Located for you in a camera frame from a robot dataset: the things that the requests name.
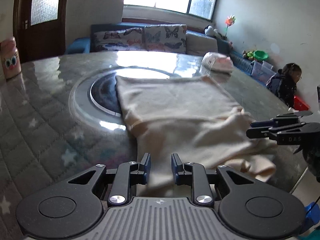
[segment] floor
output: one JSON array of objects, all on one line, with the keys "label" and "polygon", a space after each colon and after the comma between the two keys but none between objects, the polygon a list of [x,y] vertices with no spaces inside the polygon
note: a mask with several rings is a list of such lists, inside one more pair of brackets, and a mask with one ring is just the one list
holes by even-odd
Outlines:
[{"label": "floor", "polygon": [[[316,199],[319,197],[320,183],[316,181],[316,177],[313,176],[310,171],[307,171],[301,182],[293,192],[293,195],[300,199],[304,206],[307,206],[311,202],[316,201]],[[314,228],[319,225],[320,223],[309,229],[303,234],[303,236],[307,236],[308,234],[310,234],[314,230]]]}]

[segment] wooden door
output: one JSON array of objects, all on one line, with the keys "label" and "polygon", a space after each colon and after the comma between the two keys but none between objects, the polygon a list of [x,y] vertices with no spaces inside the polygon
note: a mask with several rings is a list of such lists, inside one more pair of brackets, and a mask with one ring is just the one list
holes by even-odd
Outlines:
[{"label": "wooden door", "polygon": [[62,55],[67,0],[14,0],[13,35],[20,61]]}]

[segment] red toy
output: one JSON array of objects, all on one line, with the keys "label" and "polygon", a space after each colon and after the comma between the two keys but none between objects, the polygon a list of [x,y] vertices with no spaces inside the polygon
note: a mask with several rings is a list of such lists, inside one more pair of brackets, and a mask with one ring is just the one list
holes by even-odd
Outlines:
[{"label": "red toy", "polygon": [[304,102],[300,97],[294,96],[293,108],[298,111],[305,111],[309,110],[310,106],[306,102]]}]

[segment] window frame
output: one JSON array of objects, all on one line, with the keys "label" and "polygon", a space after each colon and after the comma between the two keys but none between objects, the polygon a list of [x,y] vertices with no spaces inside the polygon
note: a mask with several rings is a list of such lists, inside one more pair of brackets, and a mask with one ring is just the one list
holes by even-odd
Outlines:
[{"label": "window frame", "polygon": [[210,18],[210,19],[189,13],[190,7],[191,7],[191,1],[192,1],[192,0],[189,0],[188,7],[187,7],[187,12],[186,12],[186,13],[177,12],[177,11],[172,11],[172,10],[163,9],[163,8],[157,8],[157,7],[156,7],[156,2],[155,2],[155,5],[154,5],[153,7],[152,7],[152,6],[144,6],[144,5],[135,5],[135,4],[124,4],[124,5],[125,5],[125,6],[135,6],[135,7],[145,7],[145,8],[156,8],[156,9],[161,9],[161,10],[165,10],[165,11],[169,11],[169,12],[174,12],[174,13],[178,13],[178,14],[182,14],[182,15],[188,15],[188,16],[192,16],[192,17],[195,17],[195,18],[199,18],[199,19],[202,19],[202,20],[209,21],[209,22],[213,22],[213,16],[214,16],[214,12],[215,12],[215,9],[216,9],[216,2],[217,2],[217,0],[214,0],[213,10],[212,10],[212,14],[211,14],[211,18]]}]

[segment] white plastic bag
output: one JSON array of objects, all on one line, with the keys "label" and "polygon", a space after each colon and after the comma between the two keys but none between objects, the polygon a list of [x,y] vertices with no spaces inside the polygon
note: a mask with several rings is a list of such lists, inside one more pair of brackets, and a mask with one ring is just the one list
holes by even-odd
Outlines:
[{"label": "white plastic bag", "polygon": [[226,73],[231,73],[234,69],[234,65],[230,57],[215,52],[208,52],[205,54],[202,60],[202,65],[205,68]]}]

